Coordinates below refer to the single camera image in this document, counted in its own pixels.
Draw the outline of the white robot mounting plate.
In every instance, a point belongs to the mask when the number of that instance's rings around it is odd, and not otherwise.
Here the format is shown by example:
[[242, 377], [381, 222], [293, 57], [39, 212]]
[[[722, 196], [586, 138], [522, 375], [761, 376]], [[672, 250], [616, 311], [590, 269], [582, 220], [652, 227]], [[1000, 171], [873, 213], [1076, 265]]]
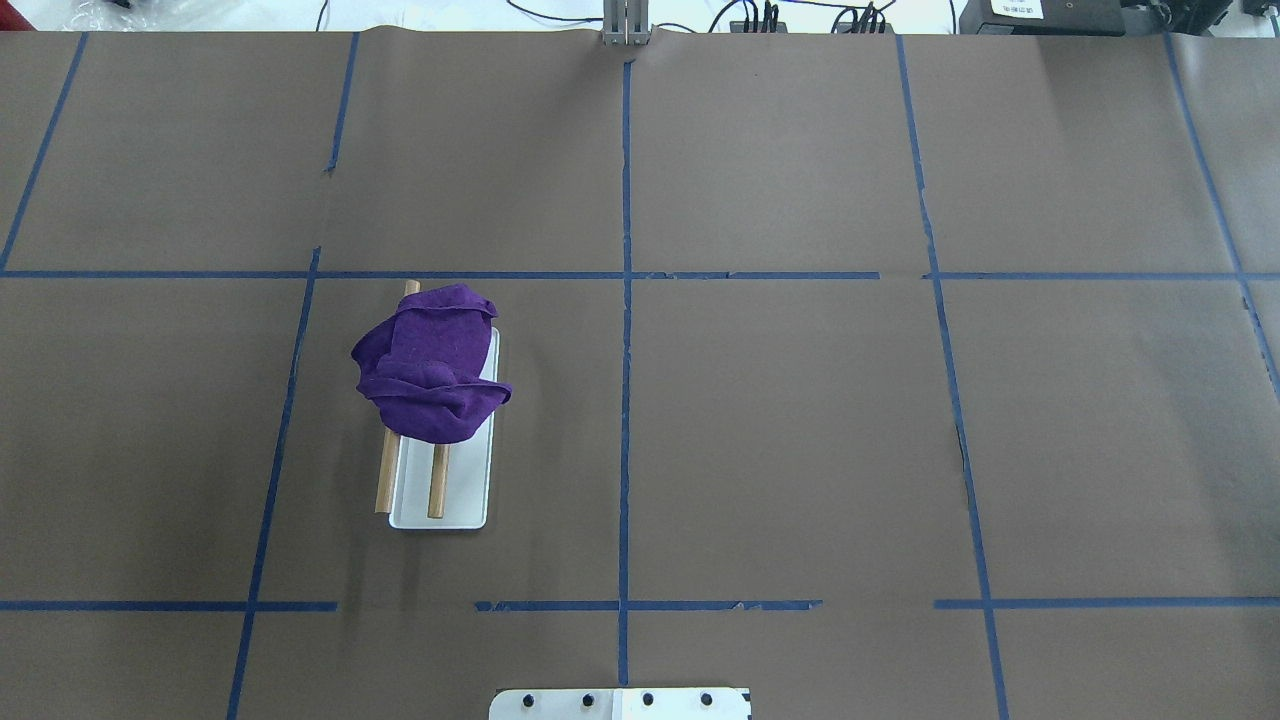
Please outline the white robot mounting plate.
[[489, 719], [751, 719], [750, 691], [732, 687], [508, 689]]

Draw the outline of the orange black connector hub left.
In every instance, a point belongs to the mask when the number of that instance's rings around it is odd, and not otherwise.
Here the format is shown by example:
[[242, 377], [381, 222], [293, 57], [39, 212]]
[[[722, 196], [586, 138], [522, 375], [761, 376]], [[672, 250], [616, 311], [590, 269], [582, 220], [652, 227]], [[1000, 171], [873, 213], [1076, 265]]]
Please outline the orange black connector hub left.
[[[727, 20], [727, 13], [740, 6], [742, 17]], [[781, 35], [787, 33], [787, 26], [781, 19], [781, 5], [774, 1], [735, 1], [719, 15], [718, 23], [735, 35]]]

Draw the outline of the wooden rack rod lower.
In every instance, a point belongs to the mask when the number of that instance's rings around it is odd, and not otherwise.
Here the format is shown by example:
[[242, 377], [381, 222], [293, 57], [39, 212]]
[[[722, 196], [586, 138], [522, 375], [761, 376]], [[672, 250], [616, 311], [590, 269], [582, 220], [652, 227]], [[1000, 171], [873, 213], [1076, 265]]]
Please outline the wooden rack rod lower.
[[448, 470], [451, 460], [449, 445], [434, 445], [428, 492], [428, 518], [436, 520], [445, 515]]

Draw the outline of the purple towel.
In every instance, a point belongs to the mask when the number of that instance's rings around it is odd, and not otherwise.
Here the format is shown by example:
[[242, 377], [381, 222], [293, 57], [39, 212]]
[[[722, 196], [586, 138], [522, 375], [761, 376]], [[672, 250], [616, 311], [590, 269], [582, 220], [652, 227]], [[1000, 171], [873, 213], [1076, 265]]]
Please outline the purple towel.
[[431, 445], [472, 438], [512, 388], [483, 378], [495, 304], [466, 284], [404, 296], [351, 350], [385, 428]]

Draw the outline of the black mini pc box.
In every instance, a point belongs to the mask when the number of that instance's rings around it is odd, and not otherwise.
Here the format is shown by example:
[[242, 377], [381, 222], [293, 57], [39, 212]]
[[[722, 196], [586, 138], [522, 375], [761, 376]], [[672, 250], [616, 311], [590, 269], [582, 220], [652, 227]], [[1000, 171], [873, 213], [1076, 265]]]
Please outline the black mini pc box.
[[960, 35], [1062, 35], [1119, 37], [1126, 32], [1120, 1], [968, 1]]

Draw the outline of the white rack base tray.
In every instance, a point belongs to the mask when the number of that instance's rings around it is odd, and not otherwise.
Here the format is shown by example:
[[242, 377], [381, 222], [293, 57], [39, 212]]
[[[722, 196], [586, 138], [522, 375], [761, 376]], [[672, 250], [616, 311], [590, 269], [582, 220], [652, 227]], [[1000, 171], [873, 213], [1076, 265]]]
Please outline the white rack base tray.
[[402, 438], [394, 502], [387, 523], [397, 530], [479, 530], [488, 518], [492, 455], [497, 415], [493, 414], [465, 442], [451, 446], [445, 515], [428, 518], [433, 446]]

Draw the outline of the wooden rack rod upper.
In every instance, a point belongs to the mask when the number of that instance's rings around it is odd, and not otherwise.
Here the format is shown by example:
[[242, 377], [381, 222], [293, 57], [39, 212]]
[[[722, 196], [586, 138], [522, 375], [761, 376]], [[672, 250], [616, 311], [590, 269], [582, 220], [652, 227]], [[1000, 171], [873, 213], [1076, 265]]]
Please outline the wooden rack rod upper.
[[374, 503], [374, 512], [376, 514], [390, 514], [393, 509], [401, 441], [401, 436], [393, 429], [384, 429], [380, 466], [378, 473], [378, 492]]

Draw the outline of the wooden rack rod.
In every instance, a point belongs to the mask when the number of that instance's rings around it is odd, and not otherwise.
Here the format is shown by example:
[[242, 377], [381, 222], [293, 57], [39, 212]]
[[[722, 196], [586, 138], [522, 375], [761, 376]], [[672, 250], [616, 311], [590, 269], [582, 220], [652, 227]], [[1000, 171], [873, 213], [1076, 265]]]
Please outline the wooden rack rod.
[[428, 518], [436, 520], [445, 515], [448, 470], [451, 460], [449, 445], [434, 445], [428, 492]]
[[390, 514], [393, 509], [401, 441], [401, 436], [393, 429], [384, 429], [380, 466], [378, 473], [378, 492], [374, 503], [374, 512], [376, 514]]

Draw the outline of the aluminium frame post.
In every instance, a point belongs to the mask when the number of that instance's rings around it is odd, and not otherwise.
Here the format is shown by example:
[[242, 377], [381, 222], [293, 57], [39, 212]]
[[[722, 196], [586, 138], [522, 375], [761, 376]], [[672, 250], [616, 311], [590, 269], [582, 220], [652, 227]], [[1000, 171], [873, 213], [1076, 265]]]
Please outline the aluminium frame post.
[[652, 40], [648, 0], [604, 0], [602, 42], [609, 47], [643, 46]]

